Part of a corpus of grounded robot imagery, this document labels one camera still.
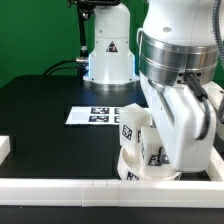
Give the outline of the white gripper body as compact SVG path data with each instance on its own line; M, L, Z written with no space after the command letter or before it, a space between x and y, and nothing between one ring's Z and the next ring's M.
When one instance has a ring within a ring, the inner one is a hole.
M187 173L206 170L216 132L216 114L211 103L205 101L210 122L206 136L199 140L206 109L187 85L166 86L159 92L143 74L140 84L171 167Z

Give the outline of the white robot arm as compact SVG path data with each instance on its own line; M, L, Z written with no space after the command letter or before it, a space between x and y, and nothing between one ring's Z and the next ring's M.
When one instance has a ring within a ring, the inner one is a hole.
M147 0L137 31L139 74L131 70L122 6L97 6L96 44L86 83L111 90L139 82L148 104L120 112L118 173L141 178L208 167L216 113L208 96L218 62L221 0Z

